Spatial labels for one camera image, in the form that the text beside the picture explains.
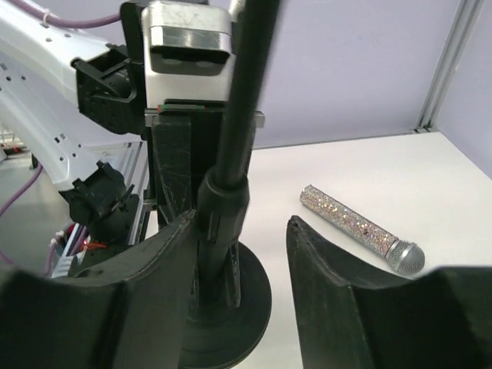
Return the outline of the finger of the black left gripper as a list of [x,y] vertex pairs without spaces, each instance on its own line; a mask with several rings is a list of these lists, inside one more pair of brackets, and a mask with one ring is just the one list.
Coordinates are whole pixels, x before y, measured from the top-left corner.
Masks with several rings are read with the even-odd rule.
[[222,277],[229,308],[237,308],[241,303],[238,238],[249,204],[247,173],[254,134],[254,118],[247,121],[228,118],[222,132],[222,190],[229,241]]

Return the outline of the round-base mic stand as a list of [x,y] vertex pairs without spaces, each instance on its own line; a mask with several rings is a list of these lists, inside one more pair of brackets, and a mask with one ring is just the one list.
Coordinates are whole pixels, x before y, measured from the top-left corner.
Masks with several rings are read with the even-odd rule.
[[225,102],[196,101],[197,118],[220,122],[217,156],[197,190],[198,249],[177,368],[230,368],[259,344],[271,316],[271,286],[240,242],[250,201],[255,115],[279,1],[248,1],[235,23],[238,56]]

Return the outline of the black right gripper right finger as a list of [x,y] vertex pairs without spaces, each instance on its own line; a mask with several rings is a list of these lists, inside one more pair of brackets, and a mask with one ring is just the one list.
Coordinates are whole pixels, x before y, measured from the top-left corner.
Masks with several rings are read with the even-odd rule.
[[491,269],[438,268],[410,280],[346,252],[293,216],[294,308],[306,368],[491,366]]

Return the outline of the silver glitter microphone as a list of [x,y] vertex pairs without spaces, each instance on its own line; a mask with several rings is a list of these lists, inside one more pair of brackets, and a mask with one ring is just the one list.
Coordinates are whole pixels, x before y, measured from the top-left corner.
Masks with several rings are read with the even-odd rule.
[[315,186],[306,186],[299,200],[303,206],[383,258],[398,274],[410,276],[424,269],[425,253],[417,244],[400,239]]

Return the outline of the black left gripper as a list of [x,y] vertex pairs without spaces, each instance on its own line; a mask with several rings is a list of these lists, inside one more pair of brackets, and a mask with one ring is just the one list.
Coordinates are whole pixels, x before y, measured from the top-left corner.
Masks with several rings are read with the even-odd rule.
[[[145,83],[142,11],[153,1],[131,1],[122,6],[122,24],[128,53],[138,63]],[[209,5],[206,1],[177,1]],[[225,8],[231,17],[232,50],[238,52],[235,23],[244,10],[242,1]],[[196,208],[197,190],[205,172],[217,156],[220,122],[216,116],[197,118],[196,101],[166,101],[148,108],[146,90],[143,95],[143,137],[148,141],[151,161],[150,194],[158,209],[158,227],[164,228],[181,213]]]

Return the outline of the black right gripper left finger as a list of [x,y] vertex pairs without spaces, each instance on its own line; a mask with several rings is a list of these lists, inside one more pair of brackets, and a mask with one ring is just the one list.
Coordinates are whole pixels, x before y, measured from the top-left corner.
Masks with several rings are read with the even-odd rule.
[[1,269],[3,368],[176,368],[196,258],[194,211],[76,278]]

